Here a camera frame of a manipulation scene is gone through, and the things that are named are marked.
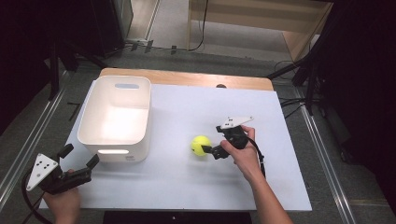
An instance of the finger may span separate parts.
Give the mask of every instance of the finger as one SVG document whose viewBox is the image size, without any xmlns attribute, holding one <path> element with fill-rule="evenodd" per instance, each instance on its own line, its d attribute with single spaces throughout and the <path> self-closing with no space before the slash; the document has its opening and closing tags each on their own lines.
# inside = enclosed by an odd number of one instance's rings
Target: finger
<svg viewBox="0 0 396 224">
<path fill-rule="evenodd" d="M 231 155 L 233 155 L 234 151 L 237 150 L 235 147 L 233 147 L 233 145 L 231 145 L 231 143 L 227 140 L 222 140 L 220 142 L 220 145 L 222 146 L 222 148 L 224 148 L 224 150 L 226 150 L 228 153 L 230 153 Z"/>
<path fill-rule="evenodd" d="M 245 126 L 245 125 L 241 125 L 242 129 L 247 133 L 247 137 L 251 138 L 251 139 L 255 139 L 255 135 L 256 135 L 256 131 L 254 130 L 254 128 Z"/>
</svg>

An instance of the forearm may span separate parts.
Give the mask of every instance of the forearm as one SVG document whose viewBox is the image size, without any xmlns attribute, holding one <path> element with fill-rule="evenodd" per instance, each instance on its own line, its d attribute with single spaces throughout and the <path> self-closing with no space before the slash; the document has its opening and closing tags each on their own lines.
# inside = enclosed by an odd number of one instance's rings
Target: forearm
<svg viewBox="0 0 396 224">
<path fill-rule="evenodd" d="M 292 223 L 263 175 L 254 175 L 249 180 L 261 224 Z"/>
</svg>

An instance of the person's right arm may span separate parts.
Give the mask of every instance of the person's right arm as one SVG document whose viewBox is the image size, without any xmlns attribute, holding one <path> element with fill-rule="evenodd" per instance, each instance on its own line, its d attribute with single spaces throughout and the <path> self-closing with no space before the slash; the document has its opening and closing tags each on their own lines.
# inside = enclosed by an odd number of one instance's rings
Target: person's right arm
<svg viewBox="0 0 396 224">
<path fill-rule="evenodd" d="M 242 128 L 247 136 L 254 140 L 255 130 L 247 126 L 242 126 Z M 262 174 L 256 148 L 247 143 L 244 149 L 239 150 L 227 140 L 221 141 L 220 144 L 230 153 L 234 163 L 250 184 L 261 223 L 292 223 Z"/>
</svg>

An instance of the white mounting plate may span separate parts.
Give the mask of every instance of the white mounting plate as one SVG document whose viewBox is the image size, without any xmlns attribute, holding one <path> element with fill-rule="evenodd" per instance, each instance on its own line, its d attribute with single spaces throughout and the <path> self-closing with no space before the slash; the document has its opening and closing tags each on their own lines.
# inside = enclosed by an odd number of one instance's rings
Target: white mounting plate
<svg viewBox="0 0 396 224">
<path fill-rule="evenodd" d="M 228 117 L 227 120 L 220 126 L 221 129 L 230 129 L 253 120 L 253 117 Z"/>
<path fill-rule="evenodd" d="M 35 166 L 33 168 L 32 174 L 30 175 L 26 190 L 31 191 L 33 188 L 35 188 L 35 186 L 37 186 L 58 165 L 58 162 L 41 153 L 38 153 L 37 157 L 35 158 Z"/>
</svg>

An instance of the metal floor strip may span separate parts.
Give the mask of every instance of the metal floor strip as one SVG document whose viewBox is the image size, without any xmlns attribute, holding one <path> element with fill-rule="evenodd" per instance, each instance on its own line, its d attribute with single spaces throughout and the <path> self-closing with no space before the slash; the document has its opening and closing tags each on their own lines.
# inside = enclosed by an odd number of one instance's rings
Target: metal floor strip
<svg viewBox="0 0 396 224">
<path fill-rule="evenodd" d="M 304 97 L 304 94 L 301 92 L 301 90 L 297 88 L 295 88 L 295 94 L 296 97 Z M 327 154 L 327 149 L 324 146 L 323 141 L 320 137 L 315 120 L 312 116 L 309 115 L 305 106 L 302 106 L 302 112 L 306 126 L 308 127 L 308 130 L 312 137 L 312 141 L 315 145 L 315 149 L 317 150 L 318 158 L 322 165 L 324 174 L 326 175 L 327 181 L 330 185 L 332 196 L 334 197 L 334 201 L 337 205 L 338 211 L 340 212 L 341 219 L 345 224 L 354 224 L 356 223 L 356 219 L 353 215 L 351 207 L 349 206 L 347 196 L 345 195 L 341 183 L 338 180 L 337 174 L 332 167 L 332 162 L 329 155 Z"/>
<path fill-rule="evenodd" d="M 55 112 L 56 108 L 58 107 L 59 102 L 61 101 L 62 97 L 64 96 L 64 90 L 67 86 L 67 83 L 71 79 L 72 75 L 68 72 L 64 71 L 62 74 L 60 84 L 61 88 L 59 89 L 58 94 L 54 97 L 51 102 L 48 102 L 46 107 L 43 110 L 40 118 L 38 119 L 35 127 L 30 132 L 26 142 L 22 146 L 20 153 L 15 158 L 15 161 L 12 163 L 11 167 L 9 168 L 5 178 L 0 184 L 0 213 L 3 210 L 4 206 L 6 205 L 7 199 L 11 194 L 12 190 L 14 189 L 15 185 L 20 178 L 23 169 L 25 168 L 27 162 L 31 158 L 33 152 L 35 151 L 35 147 L 40 140 L 41 135 L 45 131 L 47 125 L 52 118 L 53 113 Z"/>
</svg>

